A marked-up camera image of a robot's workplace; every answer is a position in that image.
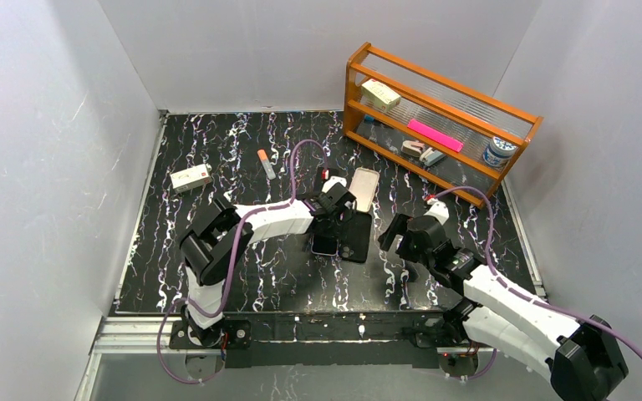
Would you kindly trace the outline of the white box on table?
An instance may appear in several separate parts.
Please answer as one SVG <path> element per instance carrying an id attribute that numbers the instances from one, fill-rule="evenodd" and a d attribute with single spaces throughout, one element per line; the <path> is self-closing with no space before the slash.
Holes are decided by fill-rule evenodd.
<path id="1" fill-rule="evenodd" d="M 180 194 L 195 188 L 205 187 L 212 182 L 210 168 L 208 164 L 201 164 L 170 173 L 173 191 Z"/>

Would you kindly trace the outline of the beige small stapler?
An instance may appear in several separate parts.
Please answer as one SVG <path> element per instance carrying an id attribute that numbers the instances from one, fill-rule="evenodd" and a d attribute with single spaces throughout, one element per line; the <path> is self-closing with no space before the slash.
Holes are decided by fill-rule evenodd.
<path id="1" fill-rule="evenodd" d="M 402 142 L 400 150 L 405 155 L 420 158 L 425 152 L 425 144 L 419 141 L 405 140 Z"/>

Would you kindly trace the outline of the blue white round jar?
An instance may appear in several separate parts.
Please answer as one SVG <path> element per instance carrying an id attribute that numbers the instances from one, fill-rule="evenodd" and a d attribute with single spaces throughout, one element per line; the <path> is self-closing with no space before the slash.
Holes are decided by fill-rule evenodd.
<path id="1" fill-rule="evenodd" d="M 502 168 L 515 154 L 518 147 L 499 137 L 493 137 L 482 154 L 485 164 L 493 168 Z"/>

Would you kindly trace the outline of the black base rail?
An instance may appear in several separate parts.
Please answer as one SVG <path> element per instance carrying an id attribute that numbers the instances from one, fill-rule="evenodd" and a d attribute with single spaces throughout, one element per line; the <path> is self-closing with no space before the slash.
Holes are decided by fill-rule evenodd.
<path id="1" fill-rule="evenodd" d="M 201 330 L 174 322 L 169 347 L 222 350 L 228 368 L 302 364 L 410 365 L 471 375 L 476 345 L 441 327 L 439 312 L 234 312 Z"/>

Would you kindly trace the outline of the light blue stapler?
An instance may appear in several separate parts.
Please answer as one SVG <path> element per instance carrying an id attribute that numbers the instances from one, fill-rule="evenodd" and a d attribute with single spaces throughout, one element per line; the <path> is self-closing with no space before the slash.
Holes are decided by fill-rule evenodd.
<path id="1" fill-rule="evenodd" d="M 424 167 L 432 167 L 445 157 L 446 155 L 439 150 L 427 149 L 420 155 L 419 160 Z"/>

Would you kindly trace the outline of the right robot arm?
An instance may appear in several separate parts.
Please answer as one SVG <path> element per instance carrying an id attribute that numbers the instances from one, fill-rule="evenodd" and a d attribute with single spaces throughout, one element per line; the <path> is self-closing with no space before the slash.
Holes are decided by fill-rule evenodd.
<path id="1" fill-rule="evenodd" d="M 455 246 L 437 217 L 397 215 L 380 237 L 380 248 L 389 250 L 396 237 L 401 259 L 420 263 L 461 298 L 436 325 L 442 337 L 503 351 L 543 376 L 562 400 L 605 400 L 627 378 L 606 321 L 597 318 L 590 325 L 547 309 L 472 251 Z"/>

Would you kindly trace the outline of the orange wooden shelf rack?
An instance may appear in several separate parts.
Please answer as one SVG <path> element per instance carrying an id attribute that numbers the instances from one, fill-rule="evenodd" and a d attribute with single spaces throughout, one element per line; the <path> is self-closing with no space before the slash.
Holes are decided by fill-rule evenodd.
<path id="1" fill-rule="evenodd" d="M 474 206 L 484 200 L 466 191 L 474 187 L 493 195 L 521 154 L 530 145 L 543 122 L 488 95 L 459 84 L 394 54 L 364 43 L 346 64 L 344 93 L 344 134 L 441 188 L 455 187 L 456 195 Z M 398 93 L 400 103 L 388 112 L 376 109 L 361 92 L 360 85 L 376 79 Z M 365 115 L 378 124 L 363 121 Z M 416 119 L 463 143 L 456 153 L 408 129 Z M 518 149 L 502 167 L 484 163 L 482 154 L 493 137 L 515 144 Z M 425 150 L 443 152 L 446 157 L 424 167 L 419 158 L 401 152 L 405 140 L 425 144 Z"/>

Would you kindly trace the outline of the orange grey highlighter marker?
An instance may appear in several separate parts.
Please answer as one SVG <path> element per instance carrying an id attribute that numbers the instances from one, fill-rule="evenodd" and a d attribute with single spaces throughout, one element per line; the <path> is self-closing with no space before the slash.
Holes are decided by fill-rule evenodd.
<path id="1" fill-rule="evenodd" d="M 262 165 L 262 168 L 265 172 L 267 179 L 274 180 L 276 178 L 276 173 L 273 169 L 272 163 L 270 162 L 270 159 L 268 158 L 266 151 L 264 149 L 258 150 L 257 156 L 258 156 L 258 159 L 260 160 L 260 163 Z"/>

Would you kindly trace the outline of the pink flat case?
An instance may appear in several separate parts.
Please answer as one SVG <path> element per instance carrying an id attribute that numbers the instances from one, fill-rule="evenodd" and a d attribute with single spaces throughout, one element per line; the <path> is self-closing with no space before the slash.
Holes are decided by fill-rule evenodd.
<path id="1" fill-rule="evenodd" d="M 424 137 L 435 141 L 436 143 L 445 146 L 447 149 L 460 153 L 463 149 L 463 143 L 448 135 L 441 133 L 439 130 L 431 128 L 429 125 L 423 124 L 416 119 L 411 119 L 407 124 L 407 128 L 423 135 Z"/>

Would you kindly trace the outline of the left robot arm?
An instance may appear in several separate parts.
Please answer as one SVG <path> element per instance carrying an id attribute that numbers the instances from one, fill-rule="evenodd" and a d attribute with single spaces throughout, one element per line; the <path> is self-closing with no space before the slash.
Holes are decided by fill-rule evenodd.
<path id="1" fill-rule="evenodd" d="M 260 241 L 310 235 L 315 251 L 335 245 L 344 260 L 365 262 L 373 219 L 356 204 L 341 183 L 265 205 L 233 205 L 218 196 L 179 240 L 188 285 L 182 316 L 202 331 L 219 323 L 235 267 L 247 247 Z"/>

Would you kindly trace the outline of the black phone case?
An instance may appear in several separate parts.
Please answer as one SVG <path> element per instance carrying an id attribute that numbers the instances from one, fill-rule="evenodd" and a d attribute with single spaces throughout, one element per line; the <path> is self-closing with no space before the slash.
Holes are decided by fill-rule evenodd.
<path id="1" fill-rule="evenodd" d="M 372 216 L 359 211 L 344 223 L 339 237 L 339 256 L 342 260 L 366 263 L 372 227 Z"/>

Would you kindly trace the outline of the cream cardboard box on shelf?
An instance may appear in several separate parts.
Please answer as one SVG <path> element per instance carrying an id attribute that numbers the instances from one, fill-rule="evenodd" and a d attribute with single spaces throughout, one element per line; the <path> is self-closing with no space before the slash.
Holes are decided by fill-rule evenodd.
<path id="1" fill-rule="evenodd" d="M 364 81 L 360 88 L 368 101 L 383 113 L 392 110 L 402 99 L 392 88 L 376 79 Z"/>

